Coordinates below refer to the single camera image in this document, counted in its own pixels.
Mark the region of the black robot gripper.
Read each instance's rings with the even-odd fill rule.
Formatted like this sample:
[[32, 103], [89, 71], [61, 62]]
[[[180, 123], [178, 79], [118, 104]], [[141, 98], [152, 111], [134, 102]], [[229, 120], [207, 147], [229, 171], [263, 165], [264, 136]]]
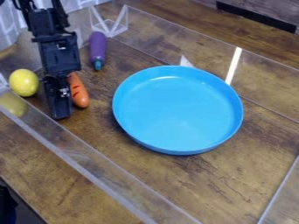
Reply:
[[72, 112], [70, 86], [65, 78], [81, 69], [77, 34], [66, 32], [34, 35], [32, 42], [38, 46], [42, 71], [50, 75], [41, 80], [50, 116], [62, 119]]

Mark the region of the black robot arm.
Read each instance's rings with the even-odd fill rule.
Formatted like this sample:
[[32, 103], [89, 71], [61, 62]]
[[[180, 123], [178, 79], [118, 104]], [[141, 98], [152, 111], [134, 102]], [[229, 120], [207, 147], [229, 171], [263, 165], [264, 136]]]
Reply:
[[70, 116], [70, 73], [80, 70], [77, 34], [66, 31], [70, 26], [60, 0], [50, 0], [52, 7], [38, 9], [33, 0], [13, 0], [14, 8], [37, 43], [44, 76], [41, 78], [50, 116]]

